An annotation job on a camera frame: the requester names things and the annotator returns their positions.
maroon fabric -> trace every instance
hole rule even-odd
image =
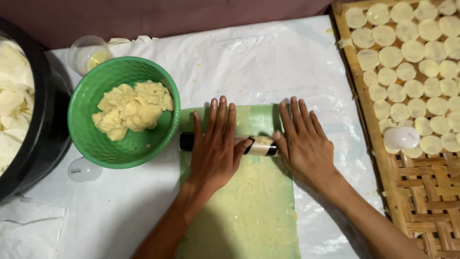
[[[332,0],[3,0],[0,15],[46,48],[84,35],[167,37],[323,12]]]

black container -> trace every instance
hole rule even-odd
[[[70,143],[67,109],[70,91],[51,69],[39,43],[0,17],[0,36],[15,41],[29,60],[35,82],[35,103],[24,142],[0,176],[0,201],[32,185],[50,172]]]

green bowl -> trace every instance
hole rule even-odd
[[[111,141],[92,122],[100,112],[99,101],[123,83],[161,82],[174,98],[174,111],[164,111],[154,129],[128,130],[120,141]],[[112,169],[131,168],[152,160],[171,141],[179,124],[180,97],[171,76],[158,64],[137,57],[115,58],[92,69],[77,85],[69,104],[67,123],[75,147],[91,162]]]

woven bamboo tray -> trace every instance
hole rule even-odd
[[[401,2],[397,0],[361,1],[355,3],[332,3],[332,20],[338,39],[351,38],[352,29],[347,25],[345,11],[351,7],[360,7],[364,11],[376,3],[385,3],[388,7]],[[407,0],[414,10],[418,0]],[[436,6],[442,0],[431,1]],[[395,28],[391,20],[386,24]],[[372,24],[365,25],[370,29]],[[447,37],[441,36],[438,41],[444,42]],[[401,48],[402,41],[396,39],[392,46]],[[377,43],[370,49],[380,50],[383,47]],[[368,87],[363,80],[363,71],[359,65],[356,53],[361,49],[346,46],[342,51],[344,62],[348,65],[349,81],[358,100],[364,130],[367,132],[370,144],[375,154],[375,162],[381,184],[386,192],[386,202],[393,223],[430,256],[430,258],[459,258],[460,259],[460,160],[457,153],[445,149],[440,154],[422,155],[416,159],[405,156],[402,152],[387,153],[383,137],[368,93]],[[413,63],[417,70],[416,80],[424,82],[427,78],[418,71],[418,64]],[[427,112],[427,118],[435,115]]]

black rolling pin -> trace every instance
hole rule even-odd
[[[180,150],[182,151],[192,151],[193,149],[193,140],[195,139],[195,134],[192,132],[182,132],[180,134]],[[245,155],[253,156],[277,156],[278,147],[276,146],[273,138],[271,136],[235,136],[235,145],[240,141],[250,139],[253,143],[247,147],[244,151]]]

